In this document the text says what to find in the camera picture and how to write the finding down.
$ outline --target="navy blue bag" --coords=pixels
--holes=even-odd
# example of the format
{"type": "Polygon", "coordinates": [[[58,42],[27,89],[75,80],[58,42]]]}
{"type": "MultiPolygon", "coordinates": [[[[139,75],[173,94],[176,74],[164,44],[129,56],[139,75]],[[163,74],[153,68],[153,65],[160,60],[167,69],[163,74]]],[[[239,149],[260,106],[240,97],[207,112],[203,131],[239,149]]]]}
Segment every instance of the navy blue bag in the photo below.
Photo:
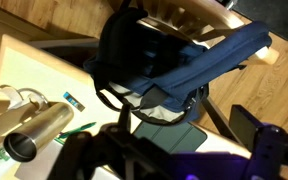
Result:
{"type": "Polygon", "coordinates": [[[208,95],[208,82],[236,68],[271,44],[268,29],[253,22],[207,49],[136,23],[147,12],[128,8],[106,22],[99,51],[84,63],[97,96],[106,89],[143,121],[174,125],[198,119],[197,106],[208,95]]]}

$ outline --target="metal pipe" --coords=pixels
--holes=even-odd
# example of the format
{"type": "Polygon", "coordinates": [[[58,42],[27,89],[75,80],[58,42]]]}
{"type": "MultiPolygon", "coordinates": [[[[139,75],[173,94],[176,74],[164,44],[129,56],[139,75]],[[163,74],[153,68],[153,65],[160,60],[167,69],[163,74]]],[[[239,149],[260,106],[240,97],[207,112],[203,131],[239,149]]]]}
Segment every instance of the metal pipe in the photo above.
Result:
{"type": "Polygon", "coordinates": [[[16,161],[29,162],[73,119],[72,108],[57,103],[15,129],[4,139],[4,148],[16,161]]]}
{"type": "Polygon", "coordinates": [[[13,129],[27,118],[35,115],[38,108],[33,103],[27,103],[17,109],[11,109],[0,115],[0,136],[13,129]]]}

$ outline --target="silver tube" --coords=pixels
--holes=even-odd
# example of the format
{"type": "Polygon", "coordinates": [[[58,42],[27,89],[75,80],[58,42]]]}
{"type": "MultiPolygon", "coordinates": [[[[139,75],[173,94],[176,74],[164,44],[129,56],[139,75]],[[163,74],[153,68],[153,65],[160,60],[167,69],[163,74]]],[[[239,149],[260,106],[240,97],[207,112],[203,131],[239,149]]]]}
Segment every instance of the silver tube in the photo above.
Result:
{"type": "Polygon", "coordinates": [[[11,109],[0,115],[0,136],[13,129],[30,116],[35,115],[37,107],[33,103],[27,103],[17,109],[11,109]]]}
{"type": "Polygon", "coordinates": [[[57,103],[15,129],[4,139],[4,148],[16,161],[29,162],[73,119],[72,108],[57,103]]]}

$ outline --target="table surface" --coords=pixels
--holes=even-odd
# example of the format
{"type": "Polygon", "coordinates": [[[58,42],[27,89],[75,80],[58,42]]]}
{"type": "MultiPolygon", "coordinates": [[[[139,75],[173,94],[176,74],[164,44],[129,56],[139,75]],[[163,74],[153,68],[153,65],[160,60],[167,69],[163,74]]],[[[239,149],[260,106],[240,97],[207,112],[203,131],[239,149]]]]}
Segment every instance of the table surface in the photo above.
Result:
{"type": "MultiPolygon", "coordinates": [[[[75,107],[74,118],[63,131],[71,130],[89,122],[96,125],[89,129],[95,135],[103,124],[117,122],[119,113],[108,109],[95,95],[93,80],[86,72],[69,63],[34,48],[8,35],[2,38],[0,48],[0,86],[10,85],[16,89],[33,88],[40,91],[50,102],[68,103],[63,97],[69,92],[85,109],[80,112],[75,107]]],[[[121,103],[109,93],[105,93],[117,106],[121,103]]],[[[0,103],[7,98],[0,96],[0,103]]],[[[133,132],[141,122],[131,117],[133,132]]],[[[207,140],[197,149],[199,152],[221,151],[249,157],[250,153],[236,143],[223,138],[203,127],[198,127],[207,134],[207,140]]],[[[10,178],[18,166],[7,174],[10,178]]]]}
{"type": "Polygon", "coordinates": [[[271,32],[288,41],[288,1],[238,0],[233,10],[252,21],[265,22],[271,32]]]}

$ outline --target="wooden chair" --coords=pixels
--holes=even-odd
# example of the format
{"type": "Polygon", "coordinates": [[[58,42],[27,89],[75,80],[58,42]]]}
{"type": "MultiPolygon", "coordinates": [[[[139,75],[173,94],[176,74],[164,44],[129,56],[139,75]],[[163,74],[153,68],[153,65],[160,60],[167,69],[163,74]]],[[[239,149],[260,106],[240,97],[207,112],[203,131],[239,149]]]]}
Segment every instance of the wooden chair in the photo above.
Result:
{"type": "MultiPolygon", "coordinates": [[[[108,0],[114,11],[122,6],[145,9],[149,17],[141,23],[178,38],[205,42],[209,47],[214,40],[232,34],[245,24],[215,0],[108,0]]],[[[243,65],[274,64],[279,53],[263,47],[243,65]]]]}

